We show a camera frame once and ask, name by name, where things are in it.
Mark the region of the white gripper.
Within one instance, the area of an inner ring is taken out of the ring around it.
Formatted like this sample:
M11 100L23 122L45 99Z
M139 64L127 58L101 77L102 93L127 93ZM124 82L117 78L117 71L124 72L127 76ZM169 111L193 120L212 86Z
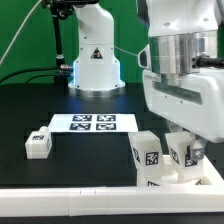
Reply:
M149 110L169 120L171 133L182 132L183 128L191 131L193 161L204 158L207 140L224 142L223 71L201 69L199 73L184 75L180 86L162 83L161 76L149 70L143 71L142 78Z

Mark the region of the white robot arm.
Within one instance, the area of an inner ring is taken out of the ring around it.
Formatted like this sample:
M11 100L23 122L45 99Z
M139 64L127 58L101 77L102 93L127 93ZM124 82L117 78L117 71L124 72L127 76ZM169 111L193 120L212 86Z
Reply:
M171 130L195 137L192 157L206 142L224 142L224 60L217 57L217 30L224 0L136 0L148 25L149 43L138 54L146 104ZM69 88L86 96L125 86L114 56L114 21L97 0L72 5L78 19L79 55Z

